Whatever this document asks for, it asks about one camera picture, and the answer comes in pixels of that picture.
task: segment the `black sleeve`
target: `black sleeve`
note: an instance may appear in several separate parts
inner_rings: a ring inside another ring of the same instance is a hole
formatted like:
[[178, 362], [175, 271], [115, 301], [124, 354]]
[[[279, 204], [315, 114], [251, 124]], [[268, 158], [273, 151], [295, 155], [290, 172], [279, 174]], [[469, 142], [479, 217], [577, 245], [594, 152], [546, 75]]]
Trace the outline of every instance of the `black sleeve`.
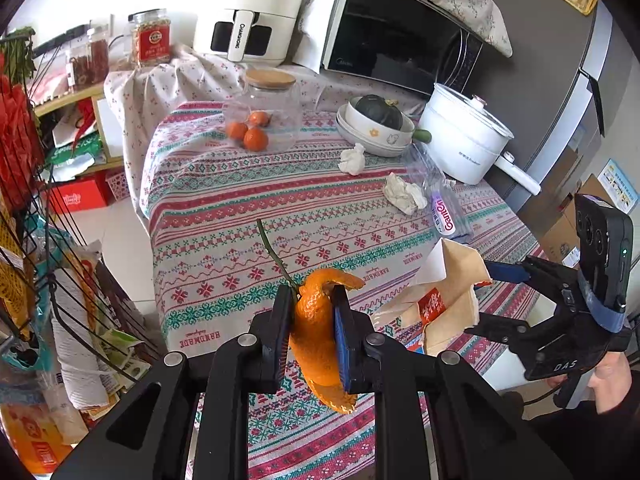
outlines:
[[599, 415], [595, 402], [584, 400], [530, 424], [576, 479], [604, 480], [633, 470], [640, 449], [640, 372], [632, 372], [631, 389], [613, 410]]

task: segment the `phone camera lens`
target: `phone camera lens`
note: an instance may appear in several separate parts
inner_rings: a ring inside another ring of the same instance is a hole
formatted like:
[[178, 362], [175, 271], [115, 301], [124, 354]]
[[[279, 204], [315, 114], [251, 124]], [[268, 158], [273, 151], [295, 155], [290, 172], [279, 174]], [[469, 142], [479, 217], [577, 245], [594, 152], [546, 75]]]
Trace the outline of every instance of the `phone camera lens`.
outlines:
[[604, 250], [604, 242], [602, 241], [602, 232], [600, 229], [596, 231], [596, 252], [602, 254]]
[[587, 233], [587, 243], [591, 245], [593, 242], [593, 225], [591, 224], [591, 218], [587, 216], [586, 224], [586, 233]]

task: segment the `wooden lid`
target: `wooden lid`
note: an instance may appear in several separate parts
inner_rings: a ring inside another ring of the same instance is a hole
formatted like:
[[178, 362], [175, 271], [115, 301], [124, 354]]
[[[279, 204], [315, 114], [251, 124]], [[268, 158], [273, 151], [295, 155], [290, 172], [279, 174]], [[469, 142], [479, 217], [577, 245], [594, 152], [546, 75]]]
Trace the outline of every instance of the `wooden lid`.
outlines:
[[258, 88], [285, 89], [296, 82], [296, 78], [282, 70], [250, 68], [244, 74], [246, 81]]

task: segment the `dark green pumpkin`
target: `dark green pumpkin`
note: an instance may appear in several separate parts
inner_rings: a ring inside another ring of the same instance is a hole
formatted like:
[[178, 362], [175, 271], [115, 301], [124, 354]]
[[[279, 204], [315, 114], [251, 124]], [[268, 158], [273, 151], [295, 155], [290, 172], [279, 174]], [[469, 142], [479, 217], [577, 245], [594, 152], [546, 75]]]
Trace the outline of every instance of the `dark green pumpkin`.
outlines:
[[378, 95], [365, 95], [356, 104], [356, 110], [365, 117], [387, 128], [402, 128], [402, 112], [396, 108], [398, 101], [384, 100]]

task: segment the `crumpled paper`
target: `crumpled paper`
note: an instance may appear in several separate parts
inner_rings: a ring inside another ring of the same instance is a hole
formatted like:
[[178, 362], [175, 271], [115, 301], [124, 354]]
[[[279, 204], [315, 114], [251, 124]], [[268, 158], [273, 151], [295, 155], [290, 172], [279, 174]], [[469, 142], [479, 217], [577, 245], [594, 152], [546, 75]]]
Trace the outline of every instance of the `crumpled paper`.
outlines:
[[465, 328], [478, 324], [474, 286], [491, 282], [478, 251], [441, 238], [409, 285], [373, 313], [371, 322], [374, 328], [398, 317], [402, 328], [422, 322], [424, 353], [437, 356]]
[[409, 184], [395, 173], [389, 173], [382, 188], [385, 198], [404, 214], [412, 215], [416, 209], [427, 207], [427, 199], [416, 184]]
[[364, 146], [359, 142], [350, 150], [340, 152], [338, 169], [343, 173], [356, 176], [364, 170]]

